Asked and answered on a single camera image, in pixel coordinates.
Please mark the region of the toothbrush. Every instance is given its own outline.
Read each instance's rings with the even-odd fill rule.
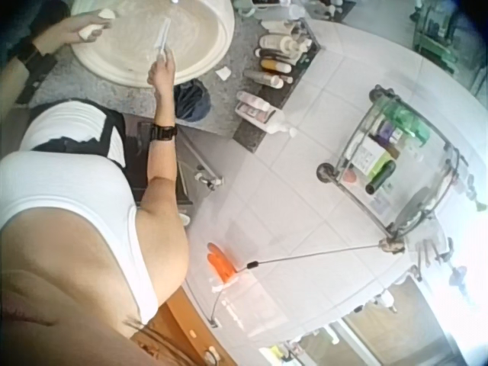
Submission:
[[[168,40],[169,26],[171,25],[171,19],[166,18],[162,23],[161,29],[159,30],[158,39],[154,44],[154,48],[158,49],[158,56],[164,56],[164,49],[166,46],[166,41]]]

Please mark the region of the white tile wall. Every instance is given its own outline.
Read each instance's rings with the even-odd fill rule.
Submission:
[[[486,155],[481,153],[486,152],[486,124],[479,124],[484,115],[474,108],[461,118],[459,99],[467,98],[462,92],[454,93],[456,100],[441,100],[449,94],[446,88],[454,88],[444,81],[444,74],[432,71],[410,51],[395,45],[390,52],[389,43],[357,30],[320,21],[310,25],[325,51],[284,108],[288,122],[299,130],[295,138],[286,133],[266,136],[253,155],[232,140],[189,133],[226,179],[224,187],[203,199],[188,228],[188,282],[204,312],[210,312],[220,289],[206,260],[209,242],[219,245],[239,267],[252,260],[377,245],[384,237],[342,192],[316,178],[321,162],[337,159],[371,106],[368,92],[377,83],[394,88],[435,122],[472,162],[480,175],[478,185],[486,186]],[[486,190],[480,190],[486,197]],[[470,217],[459,213],[473,208],[467,203],[452,195],[439,210],[442,224],[456,238],[464,235],[456,228]],[[239,365],[268,364],[258,347],[344,316],[379,294],[411,264],[408,255],[372,248],[261,265],[224,290],[216,312],[223,328],[214,334]]]

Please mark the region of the green bottle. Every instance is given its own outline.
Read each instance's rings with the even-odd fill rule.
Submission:
[[[401,104],[394,104],[385,110],[385,116],[404,133],[418,139],[424,146],[430,138],[430,129],[424,121]]]

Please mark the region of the granite countertop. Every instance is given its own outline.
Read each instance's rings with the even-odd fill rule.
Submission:
[[[258,94],[261,89],[259,84],[243,77],[242,71],[256,65],[254,49],[265,33],[256,19],[236,15],[236,27],[229,51],[212,70],[199,78],[210,92],[210,113],[196,123],[178,120],[178,124],[229,138],[234,135],[242,122],[234,112],[237,92],[246,90]],[[57,65],[37,90],[30,107],[65,98],[87,98],[121,113],[154,116],[156,103],[151,88],[130,88],[96,76],[76,59],[71,47],[63,47],[56,58]],[[225,82],[215,73],[224,66],[232,71]]]
[[[303,56],[303,62],[298,63],[289,74],[289,76],[293,77],[294,82],[292,84],[285,84],[284,87],[281,89],[273,89],[269,86],[262,86],[261,90],[256,93],[257,96],[263,98],[276,108],[283,108],[283,106],[291,96],[291,93],[293,93],[294,89],[300,82],[303,74],[306,72],[315,56],[320,51],[319,43],[313,36],[313,33],[308,24],[305,21],[301,21],[301,23],[305,27],[305,29],[307,29],[307,33],[312,38],[313,44],[307,54]],[[255,153],[255,151],[259,147],[259,144],[263,141],[265,136],[265,131],[257,128],[254,124],[251,124],[247,120],[242,119],[241,124],[234,133],[233,139],[240,143],[242,146],[244,146],[251,153]]]

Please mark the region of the bathroom floor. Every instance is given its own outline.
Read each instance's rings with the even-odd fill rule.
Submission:
[[[414,0],[357,0],[344,24],[412,48]]]

